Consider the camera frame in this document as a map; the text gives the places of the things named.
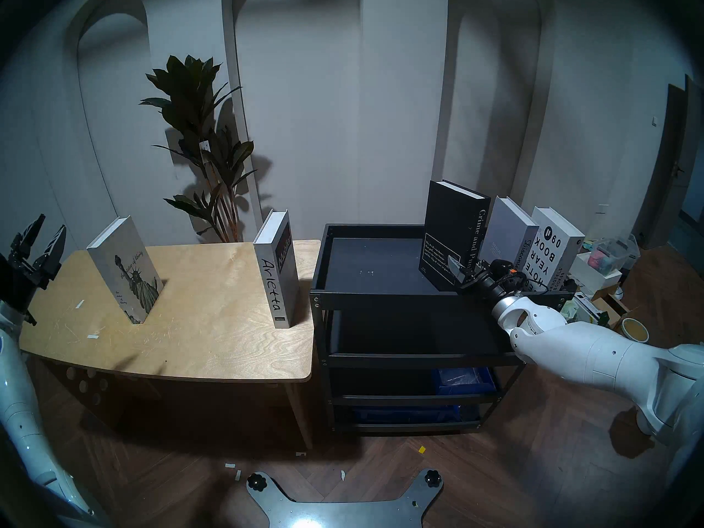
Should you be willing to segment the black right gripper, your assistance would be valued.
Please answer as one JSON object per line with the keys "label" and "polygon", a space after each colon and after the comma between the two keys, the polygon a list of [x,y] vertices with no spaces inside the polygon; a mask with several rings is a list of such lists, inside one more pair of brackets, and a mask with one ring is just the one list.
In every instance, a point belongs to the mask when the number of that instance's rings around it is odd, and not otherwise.
{"label": "black right gripper", "polygon": [[459,294],[474,294],[493,306],[522,290],[522,272],[507,260],[493,260],[491,263],[483,260],[476,273],[469,277],[468,269],[448,255],[448,268]]}

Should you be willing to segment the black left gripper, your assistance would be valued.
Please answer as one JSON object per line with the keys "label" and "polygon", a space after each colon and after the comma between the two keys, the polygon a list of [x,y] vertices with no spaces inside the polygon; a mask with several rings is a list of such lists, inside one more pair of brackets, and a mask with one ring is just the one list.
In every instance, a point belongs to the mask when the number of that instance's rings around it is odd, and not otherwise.
{"label": "black left gripper", "polygon": [[67,227],[62,225],[44,253],[29,265],[28,258],[46,216],[39,217],[17,233],[7,258],[1,255],[1,300],[20,314],[26,314],[37,289],[46,289],[61,268]]}

